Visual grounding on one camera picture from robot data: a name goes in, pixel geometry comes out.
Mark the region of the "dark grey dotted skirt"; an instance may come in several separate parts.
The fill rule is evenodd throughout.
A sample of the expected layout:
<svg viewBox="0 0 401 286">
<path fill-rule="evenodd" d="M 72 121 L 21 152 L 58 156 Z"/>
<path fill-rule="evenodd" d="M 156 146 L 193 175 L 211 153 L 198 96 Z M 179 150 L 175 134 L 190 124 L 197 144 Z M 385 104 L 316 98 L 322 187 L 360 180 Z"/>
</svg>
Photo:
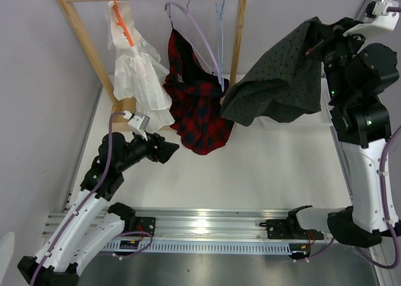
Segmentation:
<svg viewBox="0 0 401 286">
<path fill-rule="evenodd" d="M 249 126 L 257 117 L 291 123 L 321 111 L 321 63 L 305 55 L 318 17 L 303 21 L 266 51 L 226 94 L 221 117 Z"/>
</svg>

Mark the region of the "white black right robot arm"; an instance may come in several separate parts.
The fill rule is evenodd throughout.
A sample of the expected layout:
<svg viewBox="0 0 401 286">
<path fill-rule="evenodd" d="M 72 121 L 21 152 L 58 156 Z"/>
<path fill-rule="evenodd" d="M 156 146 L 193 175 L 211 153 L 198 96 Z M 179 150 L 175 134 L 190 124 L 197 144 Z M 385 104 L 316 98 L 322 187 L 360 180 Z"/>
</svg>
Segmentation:
<svg viewBox="0 0 401 286">
<path fill-rule="evenodd" d="M 384 173 L 384 149 L 392 136 L 390 115 L 379 99 L 400 76 L 397 54 L 381 43 L 366 44 L 360 26 L 343 18 L 333 24 L 313 23 L 308 32 L 305 55 L 323 64 L 352 203 L 342 209 L 291 210 L 286 231 L 293 238 L 316 230 L 332 234 L 341 244 L 369 248 L 400 228 Z"/>
</svg>

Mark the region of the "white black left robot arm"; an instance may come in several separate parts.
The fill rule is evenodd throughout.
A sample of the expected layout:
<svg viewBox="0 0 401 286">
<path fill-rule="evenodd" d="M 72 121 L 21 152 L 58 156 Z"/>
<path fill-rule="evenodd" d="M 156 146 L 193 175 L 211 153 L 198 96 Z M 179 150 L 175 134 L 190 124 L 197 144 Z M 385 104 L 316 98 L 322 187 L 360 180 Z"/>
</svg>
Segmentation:
<svg viewBox="0 0 401 286">
<path fill-rule="evenodd" d="M 128 142 L 119 132 L 104 136 L 85 174 L 73 206 L 51 238 L 33 256 L 23 256 L 18 270 L 29 285 L 77 285 L 86 266 L 112 239 L 153 239 L 140 226 L 136 211 L 110 200 L 124 182 L 123 173 L 144 159 L 164 164 L 179 149 L 161 135 L 135 135 Z"/>
</svg>

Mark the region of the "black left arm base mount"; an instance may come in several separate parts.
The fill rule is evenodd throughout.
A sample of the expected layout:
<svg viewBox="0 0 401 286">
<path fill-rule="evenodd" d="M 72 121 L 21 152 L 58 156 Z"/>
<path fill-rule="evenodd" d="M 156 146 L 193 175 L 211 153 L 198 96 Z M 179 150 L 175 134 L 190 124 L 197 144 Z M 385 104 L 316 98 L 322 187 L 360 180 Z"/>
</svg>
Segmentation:
<svg viewBox="0 0 401 286">
<path fill-rule="evenodd" d="M 134 231 L 144 231 L 154 236 L 156 221 L 156 217 L 137 216 L 135 219 Z"/>
</svg>

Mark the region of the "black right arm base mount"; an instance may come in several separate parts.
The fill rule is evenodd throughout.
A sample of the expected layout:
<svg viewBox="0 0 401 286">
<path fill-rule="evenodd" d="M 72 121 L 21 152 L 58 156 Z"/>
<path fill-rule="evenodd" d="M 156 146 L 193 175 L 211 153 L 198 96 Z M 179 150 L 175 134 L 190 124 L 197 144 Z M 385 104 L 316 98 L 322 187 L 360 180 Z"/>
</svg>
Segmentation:
<svg viewBox="0 0 401 286">
<path fill-rule="evenodd" d="M 317 230 L 304 230 L 293 220 L 270 219 L 259 224 L 272 240 L 323 240 L 324 234 Z"/>
</svg>

